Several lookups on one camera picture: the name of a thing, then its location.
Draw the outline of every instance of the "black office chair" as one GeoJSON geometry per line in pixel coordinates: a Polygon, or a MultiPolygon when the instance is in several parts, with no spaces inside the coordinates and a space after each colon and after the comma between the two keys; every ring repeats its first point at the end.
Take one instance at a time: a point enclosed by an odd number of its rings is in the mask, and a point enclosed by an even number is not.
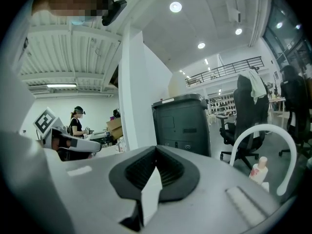
{"type": "MultiPolygon", "coordinates": [[[[254,98],[251,97],[252,85],[249,79],[243,76],[239,76],[237,80],[237,89],[234,91],[234,101],[236,106],[237,118],[236,126],[234,123],[224,123],[227,119],[226,116],[217,116],[221,120],[222,127],[220,128],[220,134],[224,138],[224,144],[234,145],[236,139],[248,128],[257,124],[267,123],[269,100],[267,96],[259,98],[257,103],[254,103],[254,98]]],[[[240,143],[235,160],[241,159],[249,169],[252,169],[252,165],[246,159],[248,156],[254,156],[255,159],[259,159],[259,154],[253,152],[259,149],[263,143],[265,132],[259,132],[259,136],[254,137],[251,134],[243,139],[240,143]]],[[[231,155],[232,152],[221,152],[220,159],[223,160],[223,155],[231,155]]]]}
{"type": "MultiPolygon", "coordinates": [[[[297,149],[298,154],[303,154],[309,158],[311,155],[311,145],[308,141],[312,138],[312,133],[310,132],[311,117],[305,82],[298,75],[295,68],[290,65],[283,67],[281,72],[283,73],[281,95],[285,97],[285,106],[289,111],[287,131],[292,136],[294,142],[300,145],[297,149]],[[303,147],[304,143],[308,143],[310,147],[303,147]]],[[[290,152],[289,149],[282,150],[278,155],[282,156],[283,153],[288,152],[290,152]]]]}

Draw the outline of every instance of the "woman wearing cap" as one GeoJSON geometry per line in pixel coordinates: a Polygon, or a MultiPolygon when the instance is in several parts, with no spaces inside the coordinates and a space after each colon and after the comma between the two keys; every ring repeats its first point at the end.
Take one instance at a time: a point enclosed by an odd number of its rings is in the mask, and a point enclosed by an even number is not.
{"type": "Polygon", "coordinates": [[[84,134],[87,134],[87,131],[82,130],[82,125],[79,121],[86,113],[82,107],[75,107],[74,112],[70,116],[70,135],[78,138],[83,138],[84,134]]]}

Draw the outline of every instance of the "bin lid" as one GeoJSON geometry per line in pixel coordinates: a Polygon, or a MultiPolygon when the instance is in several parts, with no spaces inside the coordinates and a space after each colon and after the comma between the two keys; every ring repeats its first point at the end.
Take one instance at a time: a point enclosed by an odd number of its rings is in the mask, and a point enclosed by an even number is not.
{"type": "Polygon", "coordinates": [[[198,100],[201,102],[203,100],[203,97],[200,94],[185,94],[185,95],[176,96],[176,97],[172,97],[169,99],[165,99],[162,101],[155,102],[153,104],[153,108],[164,106],[167,104],[186,102],[186,101],[190,101],[190,100],[198,100]]]}

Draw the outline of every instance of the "white curved tube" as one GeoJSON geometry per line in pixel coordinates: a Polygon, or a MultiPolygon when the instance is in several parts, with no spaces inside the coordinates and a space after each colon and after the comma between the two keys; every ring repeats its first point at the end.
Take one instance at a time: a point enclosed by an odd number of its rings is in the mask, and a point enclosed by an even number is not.
{"type": "Polygon", "coordinates": [[[232,149],[232,154],[231,154],[231,160],[230,160],[230,165],[233,166],[234,161],[235,161],[235,156],[236,156],[236,151],[238,149],[239,144],[241,141],[247,137],[248,135],[257,132],[257,131],[272,131],[273,133],[276,133],[284,138],[286,140],[287,144],[289,145],[290,151],[291,151],[291,162],[289,164],[286,176],[283,180],[283,182],[280,184],[280,186],[276,190],[276,194],[279,196],[282,196],[287,189],[289,180],[293,174],[294,166],[297,160],[297,150],[296,150],[296,145],[293,141],[293,138],[287,133],[284,129],[270,125],[270,124],[262,124],[262,125],[256,125],[253,126],[249,129],[247,129],[245,132],[243,132],[235,141],[235,144],[232,149]]]}

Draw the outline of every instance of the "chair backrest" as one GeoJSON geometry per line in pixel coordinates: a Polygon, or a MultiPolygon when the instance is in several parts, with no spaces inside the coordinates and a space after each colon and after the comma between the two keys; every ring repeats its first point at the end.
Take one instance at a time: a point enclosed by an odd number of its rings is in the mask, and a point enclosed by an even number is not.
{"type": "MultiPolygon", "coordinates": [[[[257,125],[267,123],[269,99],[267,96],[258,98],[257,103],[254,103],[254,98],[251,96],[252,85],[249,79],[239,76],[237,80],[237,89],[234,91],[234,101],[236,106],[236,129],[235,140],[247,129],[257,125]]],[[[265,133],[260,132],[258,139],[261,144],[264,140],[265,133]]],[[[245,138],[252,145],[254,135],[245,138]]]]}
{"type": "Polygon", "coordinates": [[[301,142],[308,136],[311,124],[308,93],[304,79],[299,75],[284,79],[281,82],[281,92],[286,99],[286,109],[290,112],[287,131],[295,142],[301,142]]]}

